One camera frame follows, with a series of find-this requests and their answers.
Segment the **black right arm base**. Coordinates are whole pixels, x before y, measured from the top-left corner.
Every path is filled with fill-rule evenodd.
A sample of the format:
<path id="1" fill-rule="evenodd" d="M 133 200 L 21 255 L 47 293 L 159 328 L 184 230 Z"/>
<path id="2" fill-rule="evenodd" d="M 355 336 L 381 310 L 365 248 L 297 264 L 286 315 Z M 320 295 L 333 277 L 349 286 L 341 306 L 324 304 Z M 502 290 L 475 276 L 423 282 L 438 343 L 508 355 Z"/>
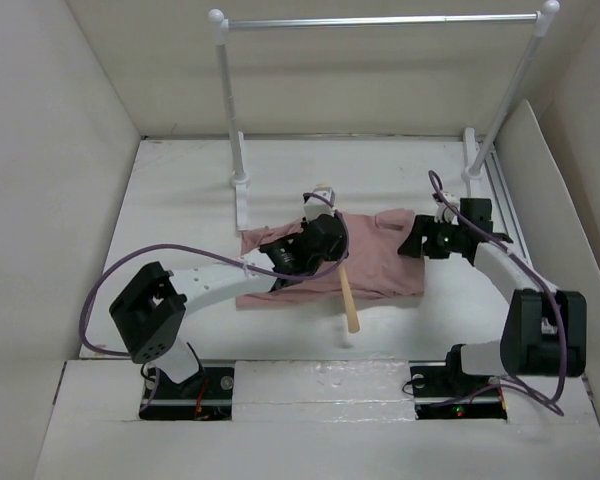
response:
<path id="1" fill-rule="evenodd" d="M 410 379 L 402 392 L 413 400 L 417 420 L 508 418 L 500 388 L 488 376 L 462 371 L 460 345 L 443 360 L 415 360 L 408 366 Z"/>

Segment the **beige wooden hanger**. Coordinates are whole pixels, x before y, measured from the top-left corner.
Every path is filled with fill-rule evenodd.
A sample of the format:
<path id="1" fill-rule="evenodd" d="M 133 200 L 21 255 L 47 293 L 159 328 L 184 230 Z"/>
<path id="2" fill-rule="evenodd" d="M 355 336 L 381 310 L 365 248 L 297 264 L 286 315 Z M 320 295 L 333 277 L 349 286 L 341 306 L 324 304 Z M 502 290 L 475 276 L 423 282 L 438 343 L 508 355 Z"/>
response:
<path id="1" fill-rule="evenodd" d="M 333 189 L 330 186 L 328 186 L 325 183 L 320 183 L 317 185 L 316 191 L 320 192 L 320 194 L 327 200 L 327 202 L 331 206 L 334 205 L 335 196 L 333 193 Z M 360 331 L 360 324 L 353 298 L 353 293 L 343 262 L 341 262 L 338 266 L 338 275 L 341 284 L 341 292 L 346 314 L 347 330 L 350 334 L 355 334 Z"/>

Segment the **pink trousers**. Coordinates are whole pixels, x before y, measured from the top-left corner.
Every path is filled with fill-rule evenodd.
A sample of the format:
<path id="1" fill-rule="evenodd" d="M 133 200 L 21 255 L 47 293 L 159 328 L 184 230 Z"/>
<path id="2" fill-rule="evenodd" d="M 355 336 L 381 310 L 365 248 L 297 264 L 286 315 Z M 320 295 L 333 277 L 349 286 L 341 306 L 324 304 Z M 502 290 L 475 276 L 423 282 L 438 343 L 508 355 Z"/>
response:
<path id="1" fill-rule="evenodd" d="M 344 213 L 343 218 L 350 234 L 349 256 L 344 267 L 354 298 L 382 300 L 424 294 L 424 260 L 398 254 L 414 225 L 414 211 Z M 332 273 L 277 292 L 240 296 L 235 304 L 241 310 L 273 308 L 307 304 L 340 294 L 339 275 Z"/>

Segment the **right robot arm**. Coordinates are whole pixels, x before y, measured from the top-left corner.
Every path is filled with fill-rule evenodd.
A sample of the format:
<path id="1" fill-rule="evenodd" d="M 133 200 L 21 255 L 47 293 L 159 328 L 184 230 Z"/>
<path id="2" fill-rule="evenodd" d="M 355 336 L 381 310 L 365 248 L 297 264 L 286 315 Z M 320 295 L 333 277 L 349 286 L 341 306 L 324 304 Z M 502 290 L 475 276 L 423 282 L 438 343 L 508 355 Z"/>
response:
<path id="1" fill-rule="evenodd" d="M 513 252 L 512 239 L 493 229 L 490 200 L 446 194 L 433 199 L 437 212 L 416 216 L 399 255 L 442 260 L 458 254 L 509 303 L 500 339 L 452 348 L 458 360 L 442 369 L 445 387 L 463 394 L 479 376 L 581 376 L 587 348 L 585 297 L 555 286 Z"/>

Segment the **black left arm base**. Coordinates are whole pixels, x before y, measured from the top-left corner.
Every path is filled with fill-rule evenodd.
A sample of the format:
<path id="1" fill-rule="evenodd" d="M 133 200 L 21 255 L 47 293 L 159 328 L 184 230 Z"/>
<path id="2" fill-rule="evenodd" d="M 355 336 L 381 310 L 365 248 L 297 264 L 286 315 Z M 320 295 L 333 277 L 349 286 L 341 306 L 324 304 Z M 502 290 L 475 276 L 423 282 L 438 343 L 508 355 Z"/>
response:
<path id="1" fill-rule="evenodd" d="M 146 421 L 228 421 L 232 419 L 234 363 L 207 363 L 193 383 L 178 386 L 153 366 L 144 380 L 138 416 Z"/>

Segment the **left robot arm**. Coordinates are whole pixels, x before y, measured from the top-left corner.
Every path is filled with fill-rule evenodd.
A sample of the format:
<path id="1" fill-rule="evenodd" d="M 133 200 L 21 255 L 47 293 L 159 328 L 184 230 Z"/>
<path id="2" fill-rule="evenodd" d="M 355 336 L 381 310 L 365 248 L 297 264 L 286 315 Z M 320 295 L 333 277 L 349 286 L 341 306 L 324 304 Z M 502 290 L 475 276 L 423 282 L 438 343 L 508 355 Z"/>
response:
<path id="1" fill-rule="evenodd" d="M 348 230 L 339 212 L 303 220 L 301 230 L 263 244 L 237 259 L 190 270 L 144 265 L 109 307 L 109 313 L 135 364 L 156 369 L 182 397 L 196 394 L 204 367 L 193 348 L 179 338 L 190 314 L 251 294 L 274 293 L 327 276 L 348 255 Z"/>

